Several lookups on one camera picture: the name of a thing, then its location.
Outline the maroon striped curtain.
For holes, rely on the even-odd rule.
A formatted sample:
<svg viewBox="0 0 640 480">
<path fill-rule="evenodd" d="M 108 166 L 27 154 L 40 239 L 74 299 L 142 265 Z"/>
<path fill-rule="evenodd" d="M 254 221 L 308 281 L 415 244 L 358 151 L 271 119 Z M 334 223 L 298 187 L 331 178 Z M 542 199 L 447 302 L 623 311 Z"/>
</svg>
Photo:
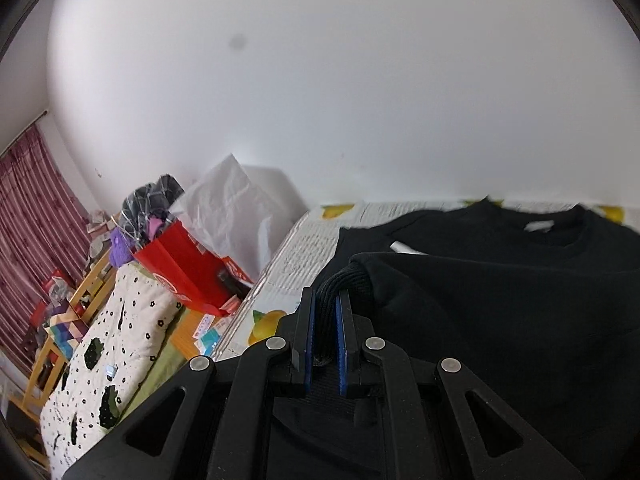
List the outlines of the maroon striped curtain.
<svg viewBox="0 0 640 480">
<path fill-rule="evenodd" d="M 68 187 L 37 126 L 1 156 L 1 349 L 20 370 L 34 362 L 23 348 L 29 319 L 60 270 L 84 278 L 87 211 Z"/>
</svg>

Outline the fruit print tablecloth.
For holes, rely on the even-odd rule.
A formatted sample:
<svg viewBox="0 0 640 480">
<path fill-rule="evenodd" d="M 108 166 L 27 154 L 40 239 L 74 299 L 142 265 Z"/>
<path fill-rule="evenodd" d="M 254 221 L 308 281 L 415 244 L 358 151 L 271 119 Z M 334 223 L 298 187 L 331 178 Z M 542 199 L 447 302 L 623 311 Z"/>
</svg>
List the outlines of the fruit print tablecloth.
<svg viewBox="0 0 640 480">
<path fill-rule="evenodd" d="M 276 333 L 276 313 L 293 314 L 310 286 L 337 248 L 340 229 L 372 228 L 421 209 L 454 210 L 472 205 L 455 202 L 358 203 L 322 206 L 305 214 L 288 232 L 280 248 L 220 332 L 213 351 L 216 361 L 240 356 L 249 346 Z"/>
</svg>

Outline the white black dotted quilt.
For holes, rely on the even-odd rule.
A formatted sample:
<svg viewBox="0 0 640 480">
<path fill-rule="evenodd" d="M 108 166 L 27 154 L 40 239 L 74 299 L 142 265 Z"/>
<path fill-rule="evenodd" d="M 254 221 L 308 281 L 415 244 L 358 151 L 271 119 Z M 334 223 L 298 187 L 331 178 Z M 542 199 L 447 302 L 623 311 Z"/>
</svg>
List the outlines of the white black dotted quilt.
<svg viewBox="0 0 640 480">
<path fill-rule="evenodd" d="M 182 304 L 140 264 L 116 271 L 110 298 L 40 413 L 50 476 L 65 471 L 122 420 Z"/>
</svg>

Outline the black sweatshirt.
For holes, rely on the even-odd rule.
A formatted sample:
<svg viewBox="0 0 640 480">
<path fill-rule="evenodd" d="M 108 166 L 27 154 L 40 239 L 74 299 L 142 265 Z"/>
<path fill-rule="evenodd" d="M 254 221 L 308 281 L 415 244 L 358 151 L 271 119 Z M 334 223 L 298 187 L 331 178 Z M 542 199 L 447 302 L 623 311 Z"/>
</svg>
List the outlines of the black sweatshirt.
<svg viewBox="0 0 640 480">
<path fill-rule="evenodd" d="M 455 358 L 588 479 L 639 474 L 639 237 L 582 206 L 489 200 L 341 230 L 314 279 L 378 336 Z"/>
</svg>

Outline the plaid grey cloth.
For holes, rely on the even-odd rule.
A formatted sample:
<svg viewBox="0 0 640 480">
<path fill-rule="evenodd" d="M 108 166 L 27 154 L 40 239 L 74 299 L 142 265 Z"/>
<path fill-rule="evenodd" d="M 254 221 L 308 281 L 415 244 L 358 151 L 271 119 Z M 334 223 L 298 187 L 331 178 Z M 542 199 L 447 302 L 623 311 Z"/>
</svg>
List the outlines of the plaid grey cloth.
<svg viewBox="0 0 640 480">
<path fill-rule="evenodd" d="M 170 208 L 182 194 L 182 186 L 170 174 L 130 193 L 122 202 L 118 219 L 128 242 L 142 249 L 162 234 L 175 221 Z"/>
</svg>

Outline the blue white medicine boxes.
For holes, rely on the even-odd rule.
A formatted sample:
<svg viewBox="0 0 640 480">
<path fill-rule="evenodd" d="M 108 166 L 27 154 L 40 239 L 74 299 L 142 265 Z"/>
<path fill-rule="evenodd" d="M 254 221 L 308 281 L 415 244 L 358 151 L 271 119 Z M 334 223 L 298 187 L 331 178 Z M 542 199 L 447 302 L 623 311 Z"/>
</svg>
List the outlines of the blue white medicine boxes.
<svg viewBox="0 0 640 480">
<path fill-rule="evenodd" d="M 194 347 L 199 356 L 212 356 L 214 350 L 231 325 L 231 315 L 220 318 L 211 314 L 204 314 L 193 333 Z"/>
</svg>

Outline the wooden nightstand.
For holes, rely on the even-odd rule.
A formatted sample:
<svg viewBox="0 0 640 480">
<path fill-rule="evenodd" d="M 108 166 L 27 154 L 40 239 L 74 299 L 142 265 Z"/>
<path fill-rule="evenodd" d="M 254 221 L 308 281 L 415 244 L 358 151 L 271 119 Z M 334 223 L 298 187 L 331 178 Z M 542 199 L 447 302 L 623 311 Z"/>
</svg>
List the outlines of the wooden nightstand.
<svg viewBox="0 0 640 480">
<path fill-rule="evenodd" d="M 215 315 L 184 308 L 176 327 L 171 332 L 169 342 L 189 361 L 200 354 L 196 346 L 198 338 L 207 333 L 218 321 L 219 318 Z"/>
</svg>

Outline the purple plush item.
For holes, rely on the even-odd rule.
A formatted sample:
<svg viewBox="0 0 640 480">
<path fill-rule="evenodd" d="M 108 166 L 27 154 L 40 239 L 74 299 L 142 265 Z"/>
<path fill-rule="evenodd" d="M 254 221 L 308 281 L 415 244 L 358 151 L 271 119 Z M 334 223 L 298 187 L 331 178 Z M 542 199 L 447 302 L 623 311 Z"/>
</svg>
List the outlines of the purple plush item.
<svg viewBox="0 0 640 480">
<path fill-rule="evenodd" d="M 134 255 L 129 244 L 129 238 L 119 228 L 114 228 L 110 233 L 111 249 L 108 254 L 111 266 L 119 269 L 124 264 L 134 260 Z"/>
</svg>

